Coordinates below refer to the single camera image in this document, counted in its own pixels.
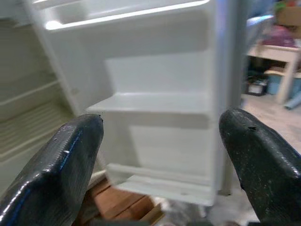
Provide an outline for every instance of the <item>pink object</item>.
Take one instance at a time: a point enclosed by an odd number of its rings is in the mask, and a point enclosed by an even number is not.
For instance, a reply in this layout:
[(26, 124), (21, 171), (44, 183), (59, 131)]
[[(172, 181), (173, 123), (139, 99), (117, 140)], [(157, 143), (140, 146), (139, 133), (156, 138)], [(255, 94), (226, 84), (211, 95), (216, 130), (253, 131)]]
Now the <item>pink object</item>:
[(263, 45), (297, 47), (290, 31), (282, 26), (274, 26), (268, 38), (262, 43)]

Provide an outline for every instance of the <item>blue container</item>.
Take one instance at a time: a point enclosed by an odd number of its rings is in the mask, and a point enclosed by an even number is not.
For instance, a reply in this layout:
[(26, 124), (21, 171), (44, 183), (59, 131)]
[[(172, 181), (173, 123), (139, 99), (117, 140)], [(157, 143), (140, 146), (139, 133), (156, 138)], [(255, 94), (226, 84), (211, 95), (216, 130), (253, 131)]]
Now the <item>blue container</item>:
[[(269, 85), (268, 85), (268, 93), (275, 95), (277, 94), (280, 86), (282, 76), (272, 74), (269, 75)], [(293, 80), (293, 86), (291, 88), (291, 93), (289, 95), (290, 98), (295, 96), (299, 91), (301, 90), (301, 78), (300, 79), (294, 79)]]

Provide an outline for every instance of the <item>floor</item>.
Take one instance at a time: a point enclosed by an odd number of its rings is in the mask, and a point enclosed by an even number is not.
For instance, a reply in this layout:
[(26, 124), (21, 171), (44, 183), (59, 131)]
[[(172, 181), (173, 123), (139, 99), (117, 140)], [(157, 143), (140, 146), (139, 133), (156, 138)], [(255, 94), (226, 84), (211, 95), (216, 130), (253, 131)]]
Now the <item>floor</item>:
[[(301, 106), (294, 110), (286, 110), (275, 103), (275, 96), (265, 95), (255, 97), (245, 95), (244, 109), (269, 127), (275, 129), (299, 153), (301, 153)], [(208, 214), (208, 219), (215, 225), (221, 226), (225, 221), (236, 221), (246, 226), (249, 221), (258, 222), (258, 218), (240, 188), (236, 175), (233, 175), (233, 189), (230, 196), (218, 196), (216, 204)]]

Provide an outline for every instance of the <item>concrete floor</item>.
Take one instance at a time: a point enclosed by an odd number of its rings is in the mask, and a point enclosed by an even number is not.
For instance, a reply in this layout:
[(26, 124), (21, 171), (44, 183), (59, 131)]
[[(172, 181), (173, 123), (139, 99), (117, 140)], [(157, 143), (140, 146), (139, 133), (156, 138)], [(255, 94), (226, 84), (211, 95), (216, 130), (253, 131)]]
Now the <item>concrete floor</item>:
[[(288, 143), (301, 153), (301, 106), (286, 110), (276, 104), (275, 96), (255, 97), (244, 95), (244, 109), (269, 127), (275, 129)], [(233, 175), (233, 189), (230, 196), (218, 196), (216, 204), (210, 209), (208, 219), (221, 226), (225, 221), (235, 221), (241, 226), (248, 222), (258, 222), (258, 218), (248, 201), (245, 192), (240, 188), (238, 178)]]

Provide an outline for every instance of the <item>blue bin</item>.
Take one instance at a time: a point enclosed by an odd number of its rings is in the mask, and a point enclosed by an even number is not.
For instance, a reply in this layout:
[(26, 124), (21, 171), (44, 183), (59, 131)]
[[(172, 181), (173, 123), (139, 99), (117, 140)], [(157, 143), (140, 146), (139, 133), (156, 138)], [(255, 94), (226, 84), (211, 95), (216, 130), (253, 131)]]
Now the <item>blue bin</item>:
[[(281, 75), (276, 75), (276, 74), (271, 74), (269, 75), (269, 85), (268, 85), (268, 93), (275, 95), (277, 94), (280, 86), (282, 76)], [(293, 86), (291, 88), (291, 93), (289, 95), (290, 98), (295, 96), (299, 91), (301, 90), (301, 78), (295, 78), (293, 80)]]

